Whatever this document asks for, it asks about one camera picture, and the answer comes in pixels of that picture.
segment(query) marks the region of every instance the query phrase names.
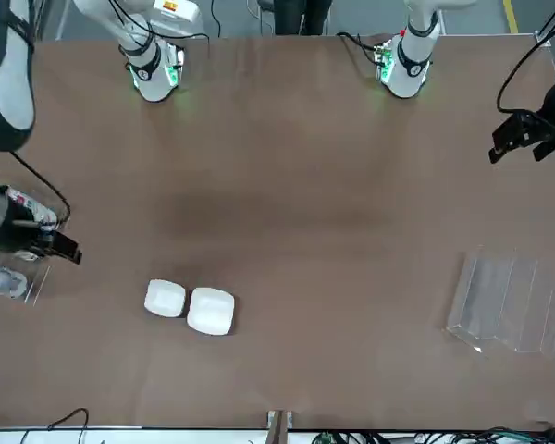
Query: white sponge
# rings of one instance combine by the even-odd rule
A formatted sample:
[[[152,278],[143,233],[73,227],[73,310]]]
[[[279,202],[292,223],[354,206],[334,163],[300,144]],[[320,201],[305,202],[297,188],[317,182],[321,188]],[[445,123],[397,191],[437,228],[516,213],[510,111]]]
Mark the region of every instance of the white sponge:
[[[148,284],[144,307],[163,317],[179,317],[185,305],[185,289],[167,280],[153,279]]]
[[[214,336],[226,335],[232,326],[234,296],[222,290],[198,288],[191,294],[189,327]]]

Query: metal bracket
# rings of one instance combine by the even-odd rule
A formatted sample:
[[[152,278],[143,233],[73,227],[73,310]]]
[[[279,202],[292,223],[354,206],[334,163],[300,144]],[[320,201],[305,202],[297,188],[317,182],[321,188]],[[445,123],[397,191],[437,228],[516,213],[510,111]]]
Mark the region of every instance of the metal bracket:
[[[292,429],[292,412],[272,410],[267,413],[267,440],[265,444],[288,444],[288,430]]]
[[[538,31],[535,31],[535,39],[536,39],[536,42],[538,43],[538,42],[540,42],[541,40],[543,40],[543,39],[545,38],[545,35],[540,35],[540,34],[538,33]],[[541,46],[542,46],[543,48],[550,48],[550,47],[551,47],[551,40],[550,40],[550,39],[547,40],[547,41],[544,42]]]

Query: person's leg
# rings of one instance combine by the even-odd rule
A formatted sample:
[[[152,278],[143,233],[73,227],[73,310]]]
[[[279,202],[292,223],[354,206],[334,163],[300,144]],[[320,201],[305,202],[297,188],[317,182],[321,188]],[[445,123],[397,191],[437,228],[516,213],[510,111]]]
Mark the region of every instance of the person's leg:
[[[323,35],[331,3],[333,0],[306,0],[302,35]]]
[[[300,33],[304,0],[274,0],[276,35]]]

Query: clear plastic container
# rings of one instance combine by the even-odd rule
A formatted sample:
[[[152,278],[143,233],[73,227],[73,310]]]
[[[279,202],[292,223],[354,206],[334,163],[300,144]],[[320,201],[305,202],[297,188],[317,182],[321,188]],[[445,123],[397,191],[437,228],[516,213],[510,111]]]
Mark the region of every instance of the clear plastic container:
[[[499,340],[555,356],[555,257],[467,254],[447,330],[479,352]]]

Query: tabletop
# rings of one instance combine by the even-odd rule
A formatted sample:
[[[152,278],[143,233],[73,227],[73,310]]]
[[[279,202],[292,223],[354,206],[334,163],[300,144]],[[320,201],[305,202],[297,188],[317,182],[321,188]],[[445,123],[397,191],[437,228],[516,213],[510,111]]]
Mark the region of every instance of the tabletop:
[[[443,37],[399,100],[337,38],[188,45],[183,89],[132,90],[112,43],[45,43],[21,150],[73,205],[83,262],[0,299],[0,426],[488,428],[555,421],[555,360],[444,331],[465,252],[555,251],[555,156],[487,160],[532,36]],[[537,107],[541,49],[508,90]],[[0,180],[31,183],[0,155]],[[229,336],[147,313],[150,279],[237,301]]]

